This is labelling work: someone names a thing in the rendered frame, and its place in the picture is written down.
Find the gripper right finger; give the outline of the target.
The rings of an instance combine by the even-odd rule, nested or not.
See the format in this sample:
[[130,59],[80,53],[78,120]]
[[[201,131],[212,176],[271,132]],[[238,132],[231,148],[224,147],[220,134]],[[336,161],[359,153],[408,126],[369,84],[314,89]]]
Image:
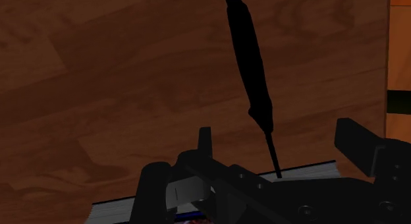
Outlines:
[[382,138],[350,118],[337,120],[335,147],[376,189],[393,198],[411,198],[411,143]]

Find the brown wooden table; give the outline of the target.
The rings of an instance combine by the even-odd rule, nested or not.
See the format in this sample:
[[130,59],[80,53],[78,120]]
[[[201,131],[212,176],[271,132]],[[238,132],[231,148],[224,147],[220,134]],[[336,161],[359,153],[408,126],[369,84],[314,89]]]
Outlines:
[[[385,131],[389,0],[243,0],[283,168],[335,159],[335,123]],[[0,0],[0,224],[84,224],[210,126],[215,159],[273,168],[225,0]]]

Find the black screwdriver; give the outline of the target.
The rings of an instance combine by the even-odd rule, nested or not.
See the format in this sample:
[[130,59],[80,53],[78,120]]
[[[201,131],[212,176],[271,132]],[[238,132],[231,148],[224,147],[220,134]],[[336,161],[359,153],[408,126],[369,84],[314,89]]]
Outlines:
[[225,0],[236,62],[248,96],[248,114],[265,135],[276,176],[282,177],[273,144],[273,106],[252,17],[242,0]]

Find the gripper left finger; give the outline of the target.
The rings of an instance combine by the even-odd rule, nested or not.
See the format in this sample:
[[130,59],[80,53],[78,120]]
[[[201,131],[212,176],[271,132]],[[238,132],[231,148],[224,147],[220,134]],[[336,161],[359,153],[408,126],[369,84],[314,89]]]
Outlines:
[[211,129],[199,131],[198,148],[179,154],[175,165],[147,164],[129,224],[174,224],[177,207],[191,203],[214,224],[290,224],[269,199],[271,183],[239,165],[212,158]]

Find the book with blue cover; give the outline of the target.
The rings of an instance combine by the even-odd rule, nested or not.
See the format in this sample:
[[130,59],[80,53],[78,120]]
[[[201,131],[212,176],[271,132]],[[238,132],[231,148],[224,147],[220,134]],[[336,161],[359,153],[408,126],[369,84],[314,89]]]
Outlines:
[[[328,179],[340,177],[335,161],[326,161],[283,169],[282,180]],[[170,182],[167,186],[167,205],[177,209],[175,224],[193,224],[204,220],[203,214],[192,205],[214,189],[204,184],[198,177],[189,177],[181,181]],[[130,219],[134,197],[119,198],[92,204],[91,212],[84,224],[127,224]]]

